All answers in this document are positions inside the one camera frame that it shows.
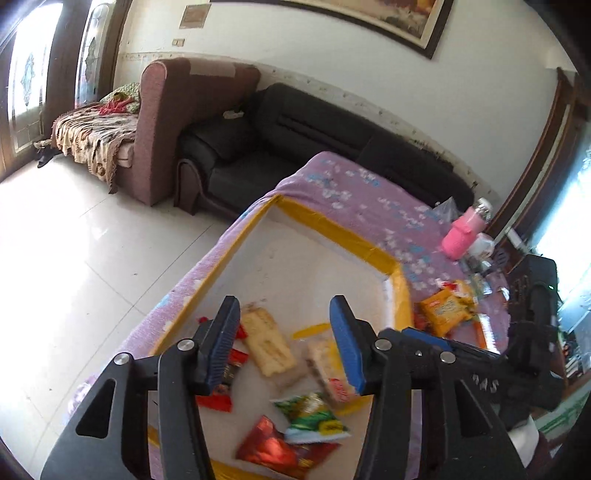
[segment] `patterned blanket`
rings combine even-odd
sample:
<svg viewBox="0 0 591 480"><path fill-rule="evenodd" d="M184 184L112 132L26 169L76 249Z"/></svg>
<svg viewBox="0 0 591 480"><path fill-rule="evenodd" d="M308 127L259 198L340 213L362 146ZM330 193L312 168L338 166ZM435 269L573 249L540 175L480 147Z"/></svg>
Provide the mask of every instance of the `patterned blanket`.
<svg viewBox="0 0 591 480"><path fill-rule="evenodd" d="M64 155L72 155L75 162L88 165L93 175L109 185L109 193L115 193L117 152L122 141L135 139L138 115L100 116L101 106L95 103L60 116L53 124L51 140Z"/></svg>

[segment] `picture frame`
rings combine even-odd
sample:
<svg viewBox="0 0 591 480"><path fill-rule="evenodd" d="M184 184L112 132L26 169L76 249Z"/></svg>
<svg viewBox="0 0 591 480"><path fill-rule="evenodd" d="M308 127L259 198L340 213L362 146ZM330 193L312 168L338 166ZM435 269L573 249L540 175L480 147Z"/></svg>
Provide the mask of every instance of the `picture frame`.
<svg viewBox="0 0 591 480"><path fill-rule="evenodd" d="M198 4L198 5L187 5L181 19L179 28L203 28L207 14L211 5L209 4Z"/></svg>
<svg viewBox="0 0 591 480"><path fill-rule="evenodd" d="M210 0L302 8L374 30L432 59L453 0Z"/></svg>

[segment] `sofa cushion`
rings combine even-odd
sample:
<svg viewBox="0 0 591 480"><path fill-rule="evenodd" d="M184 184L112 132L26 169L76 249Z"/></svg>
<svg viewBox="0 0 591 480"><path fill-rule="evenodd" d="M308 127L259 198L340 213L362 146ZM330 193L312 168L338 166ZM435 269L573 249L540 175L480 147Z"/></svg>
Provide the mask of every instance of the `sofa cushion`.
<svg viewBox="0 0 591 480"><path fill-rule="evenodd" d="M354 113L282 83L266 89L254 124L278 154L298 166L322 151L355 161L376 128Z"/></svg>
<svg viewBox="0 0 591 480"><path fill-rule="evenodd" d="M430 207L453 197L464 211L474 202L470 187L435 155L389 132L376 134L357 163L400 185Z"/></svg>
<svg viewBox="0 0 591 480"><path fill-rule="evenodd" d="M195 137L209 145L224 161L233 161L252 152L258 143L256 130L244 117L225 119L220 116L187 127L179 144L188 143L185 152L189 156L190 139Z"/></svg>
<svg viewBox="0 0 591 480"><path fill-rule="evenodd" d="M283 158L258 151L216 166L209 177L209 193L243 212L297 170Z"/></svg>

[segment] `window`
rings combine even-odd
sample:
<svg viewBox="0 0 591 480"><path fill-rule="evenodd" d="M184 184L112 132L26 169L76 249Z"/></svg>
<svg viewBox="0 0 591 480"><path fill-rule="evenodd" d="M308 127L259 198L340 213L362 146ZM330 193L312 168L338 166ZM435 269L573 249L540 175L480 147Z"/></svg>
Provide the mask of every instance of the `window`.
<svg viewBox="0 0 591 480"><path fill-rule="evenodd" d="M556 262L563 301L559 318L566 332L583 320L591 322L591 125L586 124L583 132L584 147L536 245L538 253Z"/></svg>
<svg viewBox="0 0 591 480"><path fill-rule="evenodd" d="M47 67L62 4L36 8L18 26L8 76L8 115L14 151L41 138Z"/></svg>
<svg viewBox="0 0 591 480"><path fill-rule="evenodd" d="M93 0L82 38L76 75L76 107L96 102L106 30L115 0Z"/></svg>

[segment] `blue gripper pad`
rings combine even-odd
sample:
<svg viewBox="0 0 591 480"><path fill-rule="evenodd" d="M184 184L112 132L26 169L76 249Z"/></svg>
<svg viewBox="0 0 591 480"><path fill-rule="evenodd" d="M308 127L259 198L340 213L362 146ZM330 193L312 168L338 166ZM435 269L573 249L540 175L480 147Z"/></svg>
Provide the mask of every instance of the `blue gripper pad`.
<svg viewBox="0 0 591 480"><path fill-rule="evenodd" d="M428 343L429 345L437 345L444 351L452 351L452 347L449 345L449 342L447 340L435 337L433 335L429 335L428 333L422 332L421 330L416 330L414 328L408 327L402 331L402 334L410 338L421 340L425 343Z"/></svg>
<svg viewBox="0 0 591 480"><path fill-rule="evenodd" d="M337 295L330 301L330 326L335 336L336 344L347 380L359 393L365 388L365 374L363 373L363 337L358 327L358 321L351 311L347 300Z"/></svg>
<svg viewBox="0 0 591 480"><path fill-rule="evenodd" d="M226 296L206 334L200 352L206 358L205 383L211 391L222 383L230 350L240 325L240 303L236 297Z"/></svg>

